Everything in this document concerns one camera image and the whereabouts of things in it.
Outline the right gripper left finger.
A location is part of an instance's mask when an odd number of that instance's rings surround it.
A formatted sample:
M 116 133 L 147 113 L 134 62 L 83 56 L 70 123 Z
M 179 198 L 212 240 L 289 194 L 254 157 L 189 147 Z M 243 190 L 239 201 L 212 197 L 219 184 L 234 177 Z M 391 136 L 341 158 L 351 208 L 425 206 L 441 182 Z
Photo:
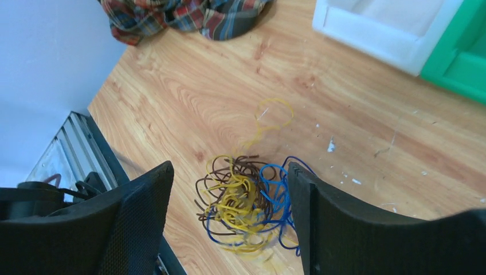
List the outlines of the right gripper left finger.
M 44 182 L 1 189 L 2 274 L 153 274 L 174 168 L 166 161 L 106 192 Z

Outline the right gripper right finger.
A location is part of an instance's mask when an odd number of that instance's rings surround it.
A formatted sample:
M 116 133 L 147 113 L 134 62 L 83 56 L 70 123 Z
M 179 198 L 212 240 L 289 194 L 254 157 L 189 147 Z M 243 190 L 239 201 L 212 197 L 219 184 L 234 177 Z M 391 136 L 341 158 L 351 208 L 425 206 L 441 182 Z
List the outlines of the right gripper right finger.
M 484 274 L 485 210 L 426 221 L 364 202 L 292 162 L 305 274 Z

